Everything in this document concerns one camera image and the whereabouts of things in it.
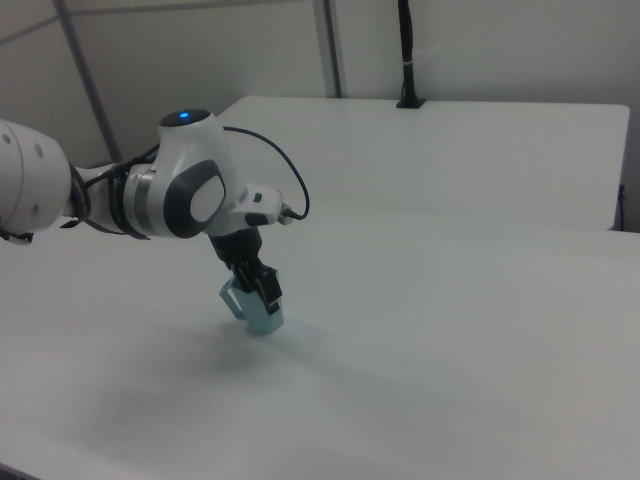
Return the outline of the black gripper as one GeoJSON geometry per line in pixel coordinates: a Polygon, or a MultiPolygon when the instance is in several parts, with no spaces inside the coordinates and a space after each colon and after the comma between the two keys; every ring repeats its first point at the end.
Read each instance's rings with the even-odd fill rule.
{"type": "Polygon", "coordinates": [[[240,288],[245,293],[256,291],[268,315],[277,312],[282,290],[277,271],[262,265],[259,259],[262,247],[259,229],[252,227],[224,236],[209,236],[209,240],[217,257],[233,272],[240,288]]]}

